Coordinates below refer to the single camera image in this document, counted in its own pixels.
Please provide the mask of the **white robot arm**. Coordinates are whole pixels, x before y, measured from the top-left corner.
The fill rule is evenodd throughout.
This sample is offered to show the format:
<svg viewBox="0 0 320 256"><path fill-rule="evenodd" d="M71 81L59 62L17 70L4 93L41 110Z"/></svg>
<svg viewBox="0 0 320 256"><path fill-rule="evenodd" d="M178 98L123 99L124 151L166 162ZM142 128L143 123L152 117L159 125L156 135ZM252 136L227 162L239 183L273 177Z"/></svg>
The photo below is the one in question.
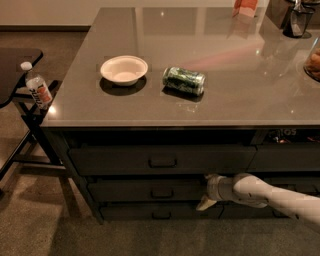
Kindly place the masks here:
<svg viewBox="0 0 320 256"><path fill-rule="evenodd" d="M219 201L232 201L254 208L269 206L320 233L320 198L272 186L260 178L240 173L233 177L209 174L206 192L197 211L205 211Z"/></svg>

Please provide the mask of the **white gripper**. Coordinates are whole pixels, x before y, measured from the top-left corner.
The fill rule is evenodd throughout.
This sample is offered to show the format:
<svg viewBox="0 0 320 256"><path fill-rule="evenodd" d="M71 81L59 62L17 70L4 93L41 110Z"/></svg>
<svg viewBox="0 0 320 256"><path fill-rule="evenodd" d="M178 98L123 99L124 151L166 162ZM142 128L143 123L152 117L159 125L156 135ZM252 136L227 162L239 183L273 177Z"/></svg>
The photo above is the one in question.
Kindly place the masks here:
<svg viewBox="0 0 320 256"><path fill-rule="evenodd" d="M203 195L196 207L197 211L205 211L216 204L216 201L233 201L237 197L233 193L233 179L218 174L205 174L207 195Z"/></svg>

